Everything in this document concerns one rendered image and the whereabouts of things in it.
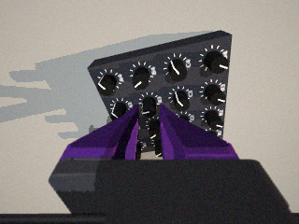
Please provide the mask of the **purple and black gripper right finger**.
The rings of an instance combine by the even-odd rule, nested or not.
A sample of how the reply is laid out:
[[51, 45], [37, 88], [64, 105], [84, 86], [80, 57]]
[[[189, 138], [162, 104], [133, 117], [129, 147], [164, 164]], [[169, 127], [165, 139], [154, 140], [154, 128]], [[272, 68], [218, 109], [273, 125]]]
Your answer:
[[230, 143], [178, 117], [164, 105], [160, 105], [160, 136], [163, 160], [240, 160]]

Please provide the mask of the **dark grey knob box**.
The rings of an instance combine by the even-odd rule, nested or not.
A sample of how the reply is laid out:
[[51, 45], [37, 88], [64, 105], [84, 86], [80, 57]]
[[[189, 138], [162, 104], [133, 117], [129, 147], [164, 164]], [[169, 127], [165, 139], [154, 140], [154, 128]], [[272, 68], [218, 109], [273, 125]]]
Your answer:
[[232, 36], [219, 30], [97, 59], [88, 66], [112, 121], [138, 105], [137, 160], [144, 152], [163, 156], [160, 105], [223, 138], [231, 46]]

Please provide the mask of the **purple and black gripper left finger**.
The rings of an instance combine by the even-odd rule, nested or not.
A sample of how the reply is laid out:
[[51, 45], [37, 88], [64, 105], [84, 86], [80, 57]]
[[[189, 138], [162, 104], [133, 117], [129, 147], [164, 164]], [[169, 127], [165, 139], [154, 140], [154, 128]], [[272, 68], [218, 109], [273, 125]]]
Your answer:
[[125, 150], [126, 160], [136, 160], [138, 131], [139, 108], [135, 105], [121, 117], [68, 144], [60, 160], [64, 158], [124, 160]]

